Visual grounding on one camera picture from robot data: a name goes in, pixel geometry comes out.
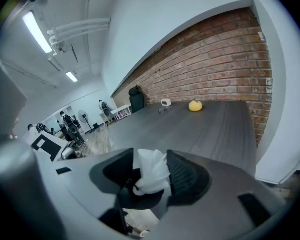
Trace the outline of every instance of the brick wall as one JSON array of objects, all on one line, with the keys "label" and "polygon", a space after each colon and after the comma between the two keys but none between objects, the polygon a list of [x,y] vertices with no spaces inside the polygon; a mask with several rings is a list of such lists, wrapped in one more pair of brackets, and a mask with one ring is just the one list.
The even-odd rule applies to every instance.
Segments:
[{"label": "brick wall", "polygon": [[186,29],[145,60],[119,87],[117,106],[129,103],[129,89],[139,85],[146,104],[246,101],[257,143],[272,102],[272,71],[267,44],[250,9],[226,12]]}]

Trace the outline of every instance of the fluorescent light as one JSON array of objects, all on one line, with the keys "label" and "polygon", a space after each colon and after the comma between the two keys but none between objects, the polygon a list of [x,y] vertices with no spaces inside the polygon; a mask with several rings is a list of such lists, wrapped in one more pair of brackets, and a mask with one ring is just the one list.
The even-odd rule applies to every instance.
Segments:
[{"label": "fluorescent light", "polygon": [[47,40],[45,39],[44,35],[42,34],[32,11],[28,12],[25,16],[23,16],[23,21],[29,29],[30,33],[33,35],[34,39],[44,50],[44,52],[46,54],[52,52],[52,49],[48,44]]},{"label": "fluorescent light", "polygon": [[75,76],[71,72],[66,73],[66,75],[68,78],[70,78],[75,83],[78,82],[78,80],[75,78]]}]

